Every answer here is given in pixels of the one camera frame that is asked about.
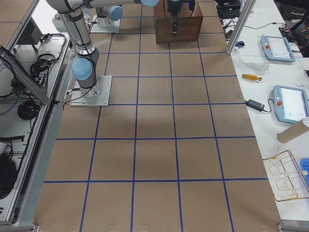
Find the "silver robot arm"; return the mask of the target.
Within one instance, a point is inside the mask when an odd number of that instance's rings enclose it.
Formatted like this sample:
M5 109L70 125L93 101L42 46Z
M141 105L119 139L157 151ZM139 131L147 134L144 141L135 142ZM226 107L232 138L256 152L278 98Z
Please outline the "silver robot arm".
M123 9L121 6L104 6L96 7L97 24L102 29L107 29L115 26L115 23L123 16Z
M117 21L123 15L122 5L142 4L155 7L157 0L49 0L64 22L70 38L75 42L77 59L71 66L72 74L79 84L82 96L94 97L100 94L96 65L99 52L93 45L84 19L83 8L99 8L98 15Z

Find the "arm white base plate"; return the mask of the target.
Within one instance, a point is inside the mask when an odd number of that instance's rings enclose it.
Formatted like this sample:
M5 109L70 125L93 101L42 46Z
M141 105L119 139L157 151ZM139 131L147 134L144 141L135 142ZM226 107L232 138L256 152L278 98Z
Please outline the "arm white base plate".
M99 76L96 85L87 94L85 94L87 90L83 88L82 91L74 91L72 101L69 104L72 107L107 107L109 105L111 86L111 75Z
M93 16L90 33L119 33L121 20L113 21L105 17Z

